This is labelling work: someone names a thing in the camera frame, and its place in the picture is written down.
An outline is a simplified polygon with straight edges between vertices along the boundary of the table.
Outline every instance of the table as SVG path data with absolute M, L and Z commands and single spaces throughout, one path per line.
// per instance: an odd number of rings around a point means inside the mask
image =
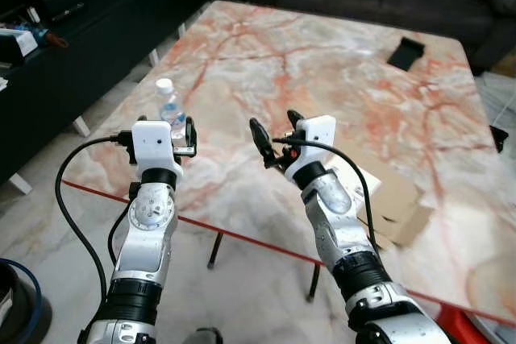
M 385 63 L 402 36 L 426 45 L 409 73 Z M 214 2 L 92 138 L 129 129 L 141 114 L 157 118 L 161 77 L 182 92 L 198 129 L 198 155 L 177 188 L 183 218 L 318 262 L 299 190 L 263 168 L 248 119 L 282 134 L 288 108 L 331 114 L 337 147 L 352 140 L 389 163 L 435 209 L 410 247 L 382 253 L 391 276 L 431 300 L 516 320 L 514 196 L 457 41 Z M 64 178 L 118 198 L 135 179 L 111 144 L 82 152 Z

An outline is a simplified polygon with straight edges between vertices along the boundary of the black bucket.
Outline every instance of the black bucket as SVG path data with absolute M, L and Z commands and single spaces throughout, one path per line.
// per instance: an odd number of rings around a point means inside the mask
M 30 337 L 21 342 L 27 332 L 32 313 L 36 307 L 36 293 L 33 286 L 26 284 L 9 264 L 0 262 L 0 300 L 12 289 L 12 306 L 0 326 L 1 344 L 38 344 L 43 341 L 52 320 L 52 308 L 43 298 L 40 318 Z

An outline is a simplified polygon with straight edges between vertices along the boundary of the plastic bottle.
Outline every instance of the plastic bottle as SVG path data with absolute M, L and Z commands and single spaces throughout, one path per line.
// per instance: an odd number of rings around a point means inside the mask
M 186 115 L 183 112 L 183 101 L 168 78 L 156 81 L 156 99 L 160 110 L 160 119 L 172 127 L 172 138 L 185 137 Z

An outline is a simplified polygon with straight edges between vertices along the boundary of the floor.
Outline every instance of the floor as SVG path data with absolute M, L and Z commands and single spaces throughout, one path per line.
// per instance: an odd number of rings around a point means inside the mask
M 176 40 L 170 36 L 158 52 L 167 52 Z M 148 60 L 142 60 L 83 114 L 92 131 L 149 70 Z M 493 74 L 477 82 L 489 120 L 510 132 L 503 158 L 516 176 L 516 82 Z M 62 218 L 53 193 L 61 161 L 83 141 L 70 127 L 27 163 L 19 173 L 33 185 L 29 195 L 9 184 L 0 187 L 0 256 L 26 264 L 40 279 L 54 309 L 44 340 L 48 344 L 74 342 L 98 303 L 94 266 Z M 70 213 L 98 249 L 109 276 L 106 236 L 123 204 L 70 187 L 63 192 Z M 102 207 L 101 213 L 89 210 L 93 201 L 96 208 Z M 117 234 L 118 244 L 123 232 L 122 228 Z M 214 238 L 212 231 L 180 222 L 160 304 L 158 342 L 180 343 L 200 326 L 217 326 L 229 343 L 355 342 L 343 301 L 326 270 L 309 304 L 304 298 L 310 286 L 309 263 L 225 237 L 214 270 L 208 271 Z M 432 316 L 439 310 L 431 303 L 424 306 Z

